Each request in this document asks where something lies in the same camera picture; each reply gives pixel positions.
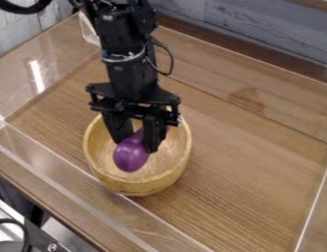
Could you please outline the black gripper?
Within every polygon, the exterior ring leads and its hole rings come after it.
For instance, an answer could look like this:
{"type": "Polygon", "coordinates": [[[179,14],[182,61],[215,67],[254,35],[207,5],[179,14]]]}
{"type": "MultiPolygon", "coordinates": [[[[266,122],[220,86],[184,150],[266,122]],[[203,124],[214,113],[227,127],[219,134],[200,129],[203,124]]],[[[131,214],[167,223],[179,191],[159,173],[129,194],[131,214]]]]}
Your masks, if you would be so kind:
{"type": "Polygon", "coordinates": [[[142,120],[146,151],[158,151],[167,125],[179,124],[180,98],[158,84],[158,72],[148,62],[105,64],[109,80],[85,87],[91,109],[99,111],[113,142],[132,134],[131,119],[142,120]]]}

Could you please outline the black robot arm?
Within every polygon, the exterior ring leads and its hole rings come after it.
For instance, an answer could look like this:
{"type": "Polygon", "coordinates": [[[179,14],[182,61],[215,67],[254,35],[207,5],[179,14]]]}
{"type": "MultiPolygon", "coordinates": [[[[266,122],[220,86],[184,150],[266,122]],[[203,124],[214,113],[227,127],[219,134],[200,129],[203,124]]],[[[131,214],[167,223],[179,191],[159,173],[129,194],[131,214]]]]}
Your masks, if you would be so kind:
{"type": "Polygon", "coordinates": [[[140,144],[158,151],[167,128],[179,124],[180,98],[159,87],[160,75],[152,37],[155,10],[147,0],[67,0],[84,13],[100,42],[100,57],[109,80],[89,84],[91,109],[101,114],[115,143],[132,134],[131,121],[142,121],[140,144]]]}

